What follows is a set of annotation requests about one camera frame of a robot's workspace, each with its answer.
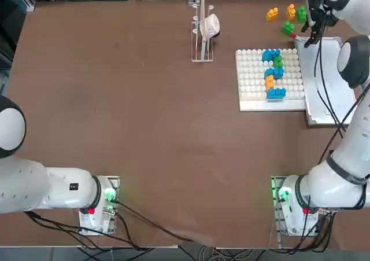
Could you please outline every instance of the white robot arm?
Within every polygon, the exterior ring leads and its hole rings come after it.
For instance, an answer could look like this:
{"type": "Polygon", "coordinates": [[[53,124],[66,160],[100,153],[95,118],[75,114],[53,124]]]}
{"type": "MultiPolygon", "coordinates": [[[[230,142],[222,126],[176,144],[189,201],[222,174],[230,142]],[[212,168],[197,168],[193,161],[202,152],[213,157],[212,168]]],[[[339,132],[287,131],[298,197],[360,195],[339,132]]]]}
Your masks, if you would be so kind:
{"type": "MultiPolygon", "coordinates": [[[[342,46],[337,69],[352,89],[357,86],[365,89],[370,83],[370,0],[308,2],[310,17],[305,26],[311,26],[312,33],[307,46],[318,41],[317,29],[321,25],[315,25],[323,22],[320,13],[332,13],[334,19],[343,19],[364,34],[350,38],[342,46]]],[[[279,198],[288,234],[300,236],[303,231],[306,234],[317,222],[318,208],[370,207],[370,186],[367,185],[369,177],[370,93],[367,93],[357,107],[338,148],[308,174],[290,175],[285,179],[279,198]]]]}
{"type": "Polygon", "coordinates": [[[79,168],[44,167],[11,156],[25,133],[21,109],[0,95],[0,214],[78,208],[80,226],[107,234],[115,218],[110,201],[117,196],[111,180],[79,168]]]}

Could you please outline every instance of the gray floor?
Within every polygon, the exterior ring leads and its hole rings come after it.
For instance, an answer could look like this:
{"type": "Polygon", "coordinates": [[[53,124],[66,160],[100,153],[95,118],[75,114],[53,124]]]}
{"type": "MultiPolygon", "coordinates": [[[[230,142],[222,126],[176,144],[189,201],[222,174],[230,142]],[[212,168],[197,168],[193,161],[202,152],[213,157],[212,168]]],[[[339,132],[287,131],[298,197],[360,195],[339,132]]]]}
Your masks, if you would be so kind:
{"type": "MultiPolygon", "coordinates": [[[[198,244],[184,244],[183,248],[195,259],[198,259],[198,252],[200,250],[200,245],[198,244]]],[[[90,254],[95,254],[98,251],[89,251],[90,254]]],[[[231,250],[231,253],[237,253],[236,250],[231,250]]],[[[248,258],[248,260],[254,261],[261,250],[255,250],[253,254],[248,258]]],[[[136,255],[140,252],[131,250],[131,249],[117,249],[113,251],[113,260],[114,261],[125,261],[136,255]]],[[[81,253],[76,248],[0,248],[1,261],[13,261],[13,260],[37,260],[37,261],[83,261],[86,259],[86,255],[81,253]]],[[[110,252],[105,252],[97,256],[101,261],[111,261],[112,255],[110,252]]],[[[180,249],[169,249],[169,248],[160,248],[151,251],[143,255],[142,257],[137,258],[138,261],[145,260],[160,260],[160,261],[192,261],[192,259],[187,256],[180,249]]],[[[334,252],[327,250],[324,253],[297,253],[293,256],[283,255],[274,252],[266,252],[261,257],[260,261],[280,261],[280,260],[296,260],[296,261],[367,261],[370,260],[370,252],[334,252]]]]}

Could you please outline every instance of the tabletop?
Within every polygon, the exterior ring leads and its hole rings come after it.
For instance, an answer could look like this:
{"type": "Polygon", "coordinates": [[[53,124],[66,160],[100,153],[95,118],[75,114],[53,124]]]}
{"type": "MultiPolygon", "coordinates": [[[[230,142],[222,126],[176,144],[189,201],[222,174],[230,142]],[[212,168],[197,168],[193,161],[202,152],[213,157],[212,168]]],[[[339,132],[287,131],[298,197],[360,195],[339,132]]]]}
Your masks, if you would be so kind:
{"type": "MultiPolygon", "coordinates": [[[[293,47],[280,33],[284,15],[271,23],[265,15],[303,0],[208,2],[221,34],[207,64],[190,59],[194,13],[187,0],[40,3],[25,19],[7,91],[27,120],[17,156],[119,175],[122,202],[200,243],[265,248],[271,176],[308,172],[333,128],[309,127],[305,112],[239,112],[235,49],[293,47]]],[[[338,23],[325,33],[338,35],[355,32],[338,23]]],[[[179,243],[120,212],[136,243],[179,243]]],[[[39,213],[78,223],[72,210],[39,213]]],[[[369,214],[338,214],[331,246],[369,250],[360,238],[369,214]]],[[[1,246],[77,245],[24,214],[3,214],[0,225],[7,233],[1,246]]],[[[121,226],[117,232],[125,237],[121,226]]],[[[122,246],[106,237],[97,241],[122,246]]]]}

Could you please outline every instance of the white pegboard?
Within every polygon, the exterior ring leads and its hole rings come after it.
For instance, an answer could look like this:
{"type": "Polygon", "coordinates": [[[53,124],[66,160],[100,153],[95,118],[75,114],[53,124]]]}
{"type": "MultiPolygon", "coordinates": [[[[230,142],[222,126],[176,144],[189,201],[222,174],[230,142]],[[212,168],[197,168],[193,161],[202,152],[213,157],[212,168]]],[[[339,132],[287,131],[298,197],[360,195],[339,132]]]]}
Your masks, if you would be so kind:
{"type": "Polygon", "coordinates": [[[305,92],[296,49],[279,49],[284,75],[274,80],[274,89],[285,88],[281,100],[266,99],[265,71],[273,62],[262,62],[266,49],[239,49],[235,52],[240,111],[304,111],[305,92]]]}

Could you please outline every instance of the orange block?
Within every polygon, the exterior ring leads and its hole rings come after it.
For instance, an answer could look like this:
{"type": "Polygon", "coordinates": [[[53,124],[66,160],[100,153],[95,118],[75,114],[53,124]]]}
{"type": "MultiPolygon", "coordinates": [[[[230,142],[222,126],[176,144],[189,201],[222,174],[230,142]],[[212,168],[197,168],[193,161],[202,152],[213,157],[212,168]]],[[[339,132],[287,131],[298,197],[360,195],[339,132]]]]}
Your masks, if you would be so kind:
{"type": "Polygon", "coordinates": [[[277,18],[278,14],[279,14],[278,8],[270,9],[266,14],[266,21],[267,22],[274,21],[277,18]]]}
{"type": "Polygon", "coordinates": [[[287,7],[287,11],[285,12],[285,14],[287,15],[287,19],[289,22],[292,22],[295,18],[295,9],[294,9],[294,5],[291,4],[287,7]]]}
{"type": "Polygon", "coordinates": [[[272,75],[269,75],[266,77],[265,86],[266,86],[266,90],[273,88],[273,76],[272,75]]]}

